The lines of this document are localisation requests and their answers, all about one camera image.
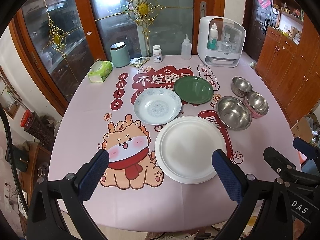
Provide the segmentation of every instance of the cartoon dog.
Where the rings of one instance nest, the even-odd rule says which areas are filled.
[[[141,189],[145,184],[158,187],[163,181],[163,171],[156,166],[154,151],[149,154],[151,139],[140,120],[108,124],[109,132],[103,136],[102,149],[109,152],[110,163],[100,183],[105,187]]]

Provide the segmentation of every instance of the red scarf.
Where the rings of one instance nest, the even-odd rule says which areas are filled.
[[[142,166],[139,165],[138,162],[142,161],[148,155],[148,153],[149,148],[146,147],[129,158],[109,163],[109,167],[113,170],[124,169],[124,174],[127,177],[127,179],[134,180],[139,176],[140,172],[143,171]]]

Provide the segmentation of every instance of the teal canister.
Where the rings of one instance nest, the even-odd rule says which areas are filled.
[[[118,42],[110,47],[112,64],[114,67],[124,67],[130,64],[130,56],[124,42]]]

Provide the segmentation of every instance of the pink tablecloth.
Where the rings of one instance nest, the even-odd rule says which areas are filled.
[[[196,115],[220,127],[227,153],[244,173],[273,181],[277,174],[263,160],[263,151],[272,146],[297,168],[293,136],[276,100],[243,58],[235,68],[207,67],[198,56],[184,61],[167,56],[161,63],[148,61],[144,67],[114,69],[104,83],[85,78],[76,91],[61,123],[54,144],[49,180],[62,179],[89,162],[101,147],[128,149],[126,162],[110,165],[91,199],[84,206],[97,224],[143,232],[169,232],[212,225],[228,219],[236,203],[231,201],[218,176],[197,185],[180,184],[163,174],[154,159],[154,143],[161,126],[141,123],[134,114],[133,102],[147,87],[173,87],[185,75],[206,79],[214,88],[214,98],[203,105],[184,104],[179,116]],[[214,111],[215,100],[234,94],[231,79],[242,76],[269,103],[265,117],[253,119],[243,131],[226,130]],[[126,137],[140,136],[142,145],[130,147]],[[66,210],[63,202],[61,209]]]

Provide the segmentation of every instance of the cartoon antler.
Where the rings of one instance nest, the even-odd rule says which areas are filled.
[[[127,122],[127,126],[129,126],[130,124],[132,124],[132,115],[131,114],[127,114],[125,116],[125,121]]]
[[[109,133],[114,133],[115,132],[115,125],[113,124],[113,122],[110,122],[108,124],[108,128],[109,128]]]

